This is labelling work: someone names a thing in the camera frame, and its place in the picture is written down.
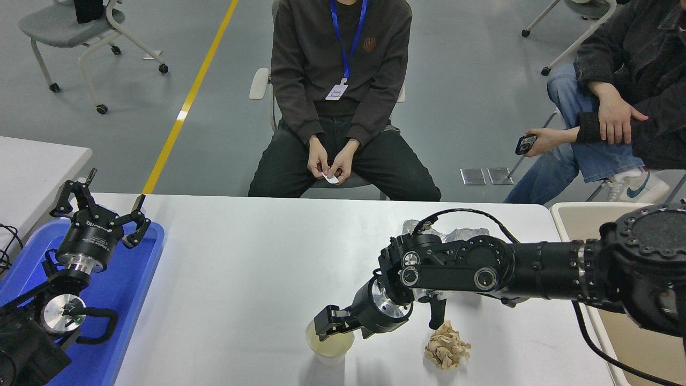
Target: white table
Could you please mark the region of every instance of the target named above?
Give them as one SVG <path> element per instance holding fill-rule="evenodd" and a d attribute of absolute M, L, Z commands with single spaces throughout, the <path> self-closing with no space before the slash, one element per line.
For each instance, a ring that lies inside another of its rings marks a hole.
<path fill-rule="evenodd" d="M 0 223 L 16 227 L 23 238 L 92 154 L 89 148 L 0 137 Z M 10 239 L 0 229 L 0 249 Z"/>
<path fill-rule="evenodd" d="M 124 213 L 135 195 L 94 197 Z M 394 332 L 367 340 L 355 332 L 336 367 L 319 363 L 305 343 L 305 327 L 324 306 L 351 303 L 404 220 L 472 207 L 522 242 L 557 241 L 542 206 L 150 195 L 143 207 L 166 241 L 115 386 L 612 384 L 564 301 L 532 299 L 511 309 L 453 295 L 446 319 L 473 345 L 454 370 L 424 357 L 427 304 L 415 304 Z M 504 239 L 476 214 L 447 214 L 434 226 L 456 227 L 485 227 Z"/>

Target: blue tray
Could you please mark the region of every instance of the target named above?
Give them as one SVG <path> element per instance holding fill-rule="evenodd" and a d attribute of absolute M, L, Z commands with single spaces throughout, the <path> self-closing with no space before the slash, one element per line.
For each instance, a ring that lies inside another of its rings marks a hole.
<path fill-rule="evenodd" d="M 36 230 L 21 250 L 7 277 L 0 283 L 0 305 L 45 281 L 41 265 L 45 259 L 45 251 L 60 246 L 69 225 L 68 220 L 55 220 Z M 124 231 L 129 234 L 134 231 L 134 227 L 133 223 L 126 224 Z M 120 242 L 107 270 L 91 275 L 91 285 L 81 292 L 80 297 L 88 307 L 116 310 L 119 323 L 112 337 L 103 344 L 73 344 L 67 350 L 71 364 L 53 378 L 48 386 L 114 384 L 162 254 L 163 239 L 162 227 L 151 223 L 141 244 L 133 249 L 126 249 Z M 87 317 L 81 325 L 82 336 L 99 337 L 106 326 L 107 321 L 104 318 Z"/>

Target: smartphone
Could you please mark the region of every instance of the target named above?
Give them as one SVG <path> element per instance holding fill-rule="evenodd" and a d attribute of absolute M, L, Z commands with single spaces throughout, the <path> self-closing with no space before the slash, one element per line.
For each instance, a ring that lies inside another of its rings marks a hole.
<path fill-rule="evenodd" d="M 531 150 L 531 147 L 534 145 L 536 138 L 537 136 L 535 134 L 527 134 L 522 138 L 519 138 L 519 141 L 517 142 L 517 149 L 514 150 L 514 153 L 516 155 L 524 155 L 528 153 L 529 150 Z"/>

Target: dark pants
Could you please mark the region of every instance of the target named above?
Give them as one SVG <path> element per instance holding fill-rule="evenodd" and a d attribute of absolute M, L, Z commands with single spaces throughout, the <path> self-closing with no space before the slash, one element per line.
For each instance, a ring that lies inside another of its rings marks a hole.
<path fill-rule="evenodd" d="M 329 165 L 348 142 L 351 115 L 320 117 L 324 130 L 323 145 Z M 400 131 L 387 126 L 353 157 L 353 172 L 397 201 L 439 201 L 440 190 L 434 185 Z M 316 181 L 307 169 L 309 149 L 281 120 L 272 141 L 262 153 L 255 177 L 250 183 L 251 197 L 300 197 Z"/>

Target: sneaker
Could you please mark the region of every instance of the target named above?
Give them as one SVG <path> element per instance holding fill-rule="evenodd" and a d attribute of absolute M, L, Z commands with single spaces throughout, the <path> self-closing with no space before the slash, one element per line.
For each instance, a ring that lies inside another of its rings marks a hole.
<path fill-rule="evenodd" d="M 606 183 L 610 187 L 610 202 L 655 203 L 670 191 L 670 186 L 650 171 L 638 176 L 616 177 L 610 177 Z"/>

